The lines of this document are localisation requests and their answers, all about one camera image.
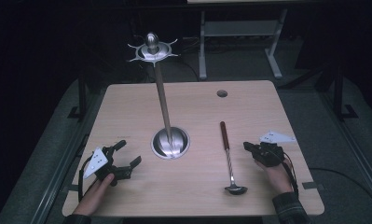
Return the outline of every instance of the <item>wooden table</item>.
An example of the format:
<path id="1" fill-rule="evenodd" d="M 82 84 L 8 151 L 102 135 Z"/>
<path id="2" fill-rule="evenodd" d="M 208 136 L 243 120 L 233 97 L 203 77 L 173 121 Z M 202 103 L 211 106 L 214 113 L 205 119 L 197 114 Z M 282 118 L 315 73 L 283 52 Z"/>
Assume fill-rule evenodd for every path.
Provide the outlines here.
<path id="1" fill-rule="evenodd" d="M 217 91 L 227 91 L 227 97 Z M 269 81 L 167 83 L 165 91 L 171 125 L 187 131 L 188 152 L 177 160 L 163 160 L 151 149 L 153 135 L 164 127 L 155 84 L 112 85 L 104 96 L 81 161 L 96 147 L 109 147 L 124 139 L 127 145 L 114 154 L 115 166 L 142 162 L 131 179 L 110 187 L 95 214 L 104 217 L 214 217 L 275 214 L 274 190 L 252 154 L 243 149 L 248 141 L 259 144 L 269 130 L 294 136 L 278 94 Z M 237 185 L 249 190 L 231 195 L 227 156 L 220 121 L 227 125 L 230 157 Z M 293 160 L 299 198 L 310 215 L 324 205 L 317 189 L 303 189 L 313 179 L 297 142 L 282 143 Z M 76 173 L 73 184 L 77 184 Z M 91 176 L 84 182 L 93 181 Z M 69 191 L 63 214 L 77 205 L 76 191 Z"/>

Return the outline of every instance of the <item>dark background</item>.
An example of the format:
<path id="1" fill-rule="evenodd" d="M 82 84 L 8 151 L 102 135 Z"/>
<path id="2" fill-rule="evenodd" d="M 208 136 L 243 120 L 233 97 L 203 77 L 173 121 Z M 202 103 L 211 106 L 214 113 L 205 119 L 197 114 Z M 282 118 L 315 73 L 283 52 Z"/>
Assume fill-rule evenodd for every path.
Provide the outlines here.
<path id="1" fill-rule="evenodd" d="M 197 10 L 74 10 L 91 7 L 84 2 L 0 1 L 0 211 L 56 105 L 80 73 L 92 91 L 110 83 L 137 82 L 143 71 L 119 63 L 130 58 L 121 43 L 140 44 L 140 37 L 133 35 L 154 31 L 165 42 L 179 38 L 173 50 L 181 52 L 182 36 L 199 36 Z M 100 5 L 93 8 L 113 6 L 111 1 L 96 2 Z M 151 6 L 148 2 L 117 1 L 114 7 Z M 292 6 L 282 38 L 304 38 L 299 68 L 340 62 L 372 107 L 372 0 L 356 2 Z M 267 16 L 263 9 L 255 10 L 211 15 L 234 20 Z"/>

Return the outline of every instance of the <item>red handle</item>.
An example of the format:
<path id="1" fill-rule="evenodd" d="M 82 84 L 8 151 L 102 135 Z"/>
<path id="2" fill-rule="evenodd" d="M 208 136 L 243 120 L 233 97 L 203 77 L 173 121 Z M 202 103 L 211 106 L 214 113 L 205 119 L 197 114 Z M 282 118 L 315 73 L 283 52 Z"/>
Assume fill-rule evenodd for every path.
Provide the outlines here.
<path id="1" fill-rule="evenodd" d="M 224 121 L 220 122 L 220 127 L 221 127 L 221 134 L 223 135 L 223 142 L 224 142 L 224 149 L 229 150 L 229 142 L 228 142 L 228 137 L 227 137 L 227 129 L 226 129 L 226 124 Z"/>

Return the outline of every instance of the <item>ladle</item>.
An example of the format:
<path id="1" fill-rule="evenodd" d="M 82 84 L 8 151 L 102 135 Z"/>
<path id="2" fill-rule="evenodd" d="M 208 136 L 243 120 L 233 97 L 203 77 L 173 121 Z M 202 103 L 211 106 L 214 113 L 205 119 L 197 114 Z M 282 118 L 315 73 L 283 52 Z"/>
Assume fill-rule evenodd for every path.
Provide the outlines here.
<path id="1" fill-rule="evenodd" d="M 227 153 L 229 176 L 231 180 L 231 185 L 229 187 L 226 187 L 226 190 L 228 190 L 230 194 L 240 195 L 240 194 L 245 193 L 247 191 L 247 188 L 238 187 L 235 184 L 234 174 L 232 174 L 231 158 L 229 157 L 229 142 L 228 142 L 228 137 L 227 137 L 227 129 L 226 129 L 226 124 L 224 121 L 220 122 L 220 127 L 221 127 L 221 134 L 223 135 L 224 149 L 226 150 L 226 153 Z"/>

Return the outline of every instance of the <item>gray floor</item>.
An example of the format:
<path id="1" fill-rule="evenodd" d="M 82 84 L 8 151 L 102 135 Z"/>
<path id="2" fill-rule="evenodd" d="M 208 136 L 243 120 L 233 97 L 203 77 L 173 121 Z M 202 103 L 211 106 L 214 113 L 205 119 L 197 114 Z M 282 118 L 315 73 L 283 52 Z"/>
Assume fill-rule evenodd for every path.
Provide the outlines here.
<path id="1" fill-rule="evenodd" d="M 281 40 L 275 55 L 283 78 L 275 79 L 264 53 L 269 41 L 258 38 L 238 40 L 237 45 L 226 45 L 223 51 L 210 51 L 206 56 L 206 81 L 268 79 L 280 86 L 307 72 L 294 69 L 302 40 Z M 179 58 L 163 62 L 161 69 L 164 82 L 198 81 L 198 53 L 186 51 Z M 294 89 L 278 91 L 308 166 L 341 172 L 369 189 L 349 137 L 346 138 L 343 130 L 351 133 L 372 167 L 372 111 L 358 88 L 345 79 L 343 103 L 351 105 L 359 119 L 338 122 L 330 109 L 332 92 L 319 93 L 313 88 L 317 78 L 310 78 Z M 66 164 L 61 160 L 69 152 L 66 150 L 75 154 L 82 144 L 103 96 L 104 90 L 100 94 L 89 93 L 88 115 L 82 122 L 77 122 L 67 118 L 71 108 L 78 103 L 77 83 L 69 87 L 10 195 L 0 223 L 63 221 L 62 205 L 79 158 L 70 161 L 68 172 L 62 173 L 58 170 Z M 336 173 L 321 170 L 311 170 L 311 173 L 319 185 L 325 206 L 323 214 L 312 218 L 315 223 L 372 223 L 372 200 L 359 186 Z M 55 185 L 53 175 L 63 179 L 60 186 Z M 60 191 L 53 190 L 54 187 L 59 187 Z M 93 223 L 121 223 L 121 218 L 95 217 Z M 277 223 L 277 219 L 264 217 L 264 223 Z"/>

